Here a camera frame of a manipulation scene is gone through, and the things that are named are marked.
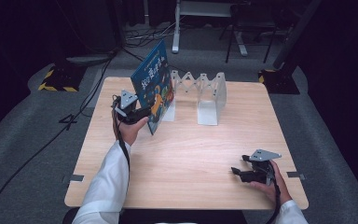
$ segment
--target white book stand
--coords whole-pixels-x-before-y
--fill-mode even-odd
[[[197,90],[198,124],[217,125],[219,123],[220,112],[227,101],[224,73],[218,73],[214,79],[209,80],[206,74],[201,74],[199,78],[195,79],[189,72],[180,78],[178,71],[172,70],[171,78],[174,94],[176,94],[179,89],[183,89],[185,92],[190,92],[193,89]],[[175,102],[173,101],[163,120],[173,120],[174,110]]]

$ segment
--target person's right hand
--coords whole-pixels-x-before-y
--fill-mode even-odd
[[[286,184],[284,183],[284,180],[282,178],[281,172],[278,168],[278,165],[275,161],[271,161],[271,164],[274,168],[275,171],[275,178],[277,180],[277,184],[279,186],[279,189],[281,191],[281,204],[286,203],[287,201],[292,200],[292,197],[289,194],[289,191],[287,190]],[[255,189],[258,189],[262,192],[264,192],[266,194],[266,196],[275,203],[275,187],[274,184],[271,183],[269,186],[256,182],[256,181],[252,181],[250,183],[250,186],[252,186]]]

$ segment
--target table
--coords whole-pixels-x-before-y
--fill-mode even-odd
[[[197,2],[176,0],[175,31],[173,34],[172,53],[179,52],[180,39],[180,16],[209,16],[209,17],[231,17],[229,8],[232,3]],[[248,51],[243,45],[241,32],[235,32],[235,38],[242,56],[247,56]]]
[[[80,206],[91,179],[114,143],[112,95],[133,91],[128,77],[108,77],[92,116],[75,175],[65,197],[68,206]],[[281,153],[275,161],[301,209],[308,200],[300,179],[286,172],[296,167],[263,84],[227,82],[227,104],[219,125],[197,124],[197,93],[175,95],[175,121],[162,122],[154,135],[145,126],[131,149],[131,178],[125,208],[150,209],[273,209],[261,192],[231,173],[234,166],[251,170],[241,155],[256,149]]]

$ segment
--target white shirt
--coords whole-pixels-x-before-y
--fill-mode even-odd
[[[126,143],[126,148],[130,154],[131,146]],[[106,154],[100,171],[92,179],[73,223],[118,223],[126,199],[129,174],[126,157],[116,141]],[[308,222],[292,200],[281,206],[275,223]]]

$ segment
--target picture book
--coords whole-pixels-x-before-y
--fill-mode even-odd
[[[147,125],[154,134],[173,100],[171,71],[164,40],[147,55],[131,76],[141,108],[151,107]]]

